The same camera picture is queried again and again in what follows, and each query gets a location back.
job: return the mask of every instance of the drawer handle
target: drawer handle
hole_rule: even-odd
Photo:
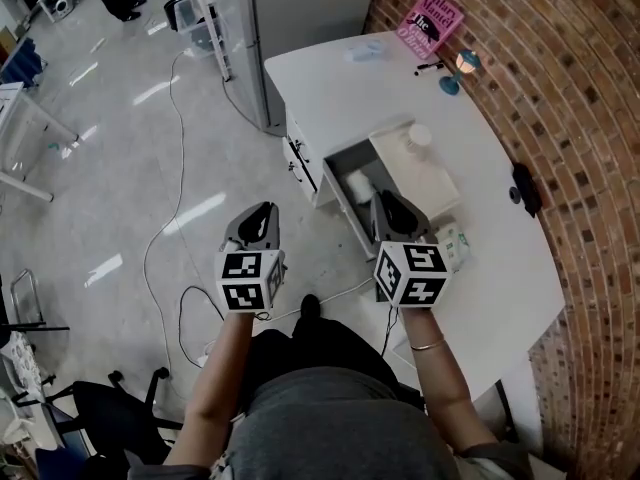
[[[300,158],[302,158],[305,162],[309,163],[311,160],[307,160],[307,159],[302,155],[302,151],[300,151],[300,148],[301,148],[302,146],[306,146],[306,144],[303,144],[302,142],[300,142],[300,140],[296,139],[295,146],[296,146],[296,149],[298,150],[298,154],[300,155]]]
[[[293,173],[293,177],[298,180],[298,182],[302,183],[302,180],[300,178],[298,178],[298,176],[296,175],[296,171],[295,171],[296,166],[293,164],[293,162],[289,162],[289,171]]]

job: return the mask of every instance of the transparent plastic container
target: transparent plastic container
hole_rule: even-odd
[[[198,4],[193,0],[182,0],[175,5],[175,12],[178,32],[187,38],[186,46],[190,49],[191,56],[202,58],[215,53],[207,23]],[[218,19],[213,18],[213,22],[218,30]]]

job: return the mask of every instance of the forearm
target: forearm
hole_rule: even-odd
[[[424,347],[443,339],[431,311],[405,309],[403,317],[412,346]],[[447,342],[428,350],[414,350],[413,357],[427,412],[444,440],[456,452],[496,442],[471,403],[469,386]]]
[[[253,314],[228,314],[187,404],[185,422],[165,464],[209,468],[222,455],[235,416],[251,344]]]

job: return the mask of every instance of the metal refrigerator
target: metal refrigerator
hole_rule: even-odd
[[[361,34],[370,1],[214,0],[230,84],[242,112],[262,130],[284,125],[284,102],[264,70],[264,61]]]

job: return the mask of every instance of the white cable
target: white cable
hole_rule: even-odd
[[[345,291],[340,292],[340,293],[336,293],[335,295],[332,295],[331,297],[327,297],[326,299],[321,300],[320,304],[321,305],[322,304],[326,304],[330,300],[337,299],[338,297],[342,297],[343,295],[347,295],[349,293],[355,292],[356,290],[362,288],[369,281],[373,281],[373,277],[370,277],[369,279],[366,279],[365,281],[362,281],[359,285],[354,286],[353,288],[349,288],[348,290],[345,290]],[[271,322],[276,322],[277,320],[280,320],[281,318],[285,318],[287,316],[291,316],[291,315],[294,315],[294,314],[299,313],[299,312],[300,312],[300,309],[294,309],[293,311],[289,311],[288,313],[285,313],[284,315],[279,315],[279,316],[277,316],[275,318],[272,318],[270,320],[265,320],[264,322],[260,322],[259,324],[256,325],[256,327],[260,327],[261,325],[265,325],[265,324],[268,324],[268,323],[271,323]],[[216,337],[214,340],[211,340],[209,343],[207,343],[204,346],[204,349],[202,351],[202,355],[203,356],[206,356],[209,353],[209,347],[211,345],[213,345],[216,342],[217,339],[218,338]]]
[[[171,356],[169,355],[169,339],[167,337],[167,328],[164,323],[164,315],[162,314],[162,308],[160,307],[160,303],[158,302],[158,299],[156,299],[156,296],[153,293],[153,290],[151,289],[151,285],[149,284],[149,279],[147,277],[147,256],[149,255],[149,249],[151,249],[151,246],[153,245],[153,242],[155,242],[156,238],[158,238],[158,236],[160,236],[160,233],[162,233],[164,229],[175,220],[176,216],[178,215],[178,211],[180,210],[180,203],[182,202],[182,188],[184,185],[184,122],[182,120],[182,114],[180,114],[180,111],[176,106],[176,102],[173,100],[173,93],[171,89],[173,87],[173,70],[176,65],[176,61],[178,60],[178,57],[180,57],[180,55],[182,55],[183,53],[184,52],[180,52],[178,55],[176,55],[175,59],[173,59],[173,63],[171,64],[171,77],[169,78],[169,98],[171,99],[171,104],[173,105],[173,109],[176,111],[176,113],[178,114],[178,118],[180,119],[180,149],[181,149],[180,191],[178,193],[178,201],[176,203],[176,209],[174,210],[173,215],[167,221],[167,223],[164,226],[162,226],[155,235],[153,235],[153,238],[149,241],[149,244],[147,245],[147,248],[144,251],[144,259],[142,260],[142,275],[144,276],[144,282],[147,285],[147,290],[149,290],[149,294],[151,295],[151,298],[153,299],[153,302],[155,303],[156,308],[158,308],[158,313],[160,314],[160,322],[162,323],[162,334],[164,336],[164,350],[167,354],[167,365],[169,367],[168,368],[169,373],[171,373]],[[176,391],[175,388],[173,388],[173,391],[176,393],[178,397],[185,400],[185,398],[180,396],[180,394]]]

